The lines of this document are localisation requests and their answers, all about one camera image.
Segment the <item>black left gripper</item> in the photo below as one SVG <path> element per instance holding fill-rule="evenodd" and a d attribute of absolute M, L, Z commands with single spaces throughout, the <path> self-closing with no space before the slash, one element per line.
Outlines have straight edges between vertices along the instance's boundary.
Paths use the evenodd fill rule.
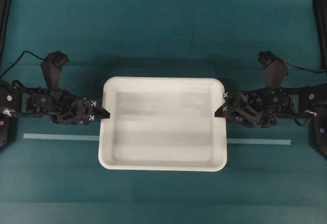
<path fill-rule="evenodd" d="M 95 99 L 78 97 L 65 89 L 27 88 L 25 117 L 48 116 L 59 125 L 88 125 L 109 119 L 110 113 Z"/>

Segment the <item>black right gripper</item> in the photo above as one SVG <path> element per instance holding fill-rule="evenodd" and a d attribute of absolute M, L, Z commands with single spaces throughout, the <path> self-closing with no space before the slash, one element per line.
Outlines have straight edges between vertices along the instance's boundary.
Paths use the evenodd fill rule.
<path fill-rule="evenodd" d="M 228 118 L 228 121 L 248 128 L 272 127 L 278 119 L 296 120 L 296 102 L 292 95 L 298 95 L 296 88 L 225 91 L 223 98 L 228 105 L 219 107 L 214 117 Z"/>

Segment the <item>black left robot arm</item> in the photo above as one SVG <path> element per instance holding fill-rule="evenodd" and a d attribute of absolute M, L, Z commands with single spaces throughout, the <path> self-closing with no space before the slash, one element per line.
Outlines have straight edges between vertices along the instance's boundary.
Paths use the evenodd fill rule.
<path fill-rule="evenodd" d="M 18 80 L 1 80 L 1 147 L 7 144 L 12 118 L 44 116 L 58 125 L 86 126 L 109 119 L 110 113 L 95 99 L 65 89 L 27 88 Z"/>

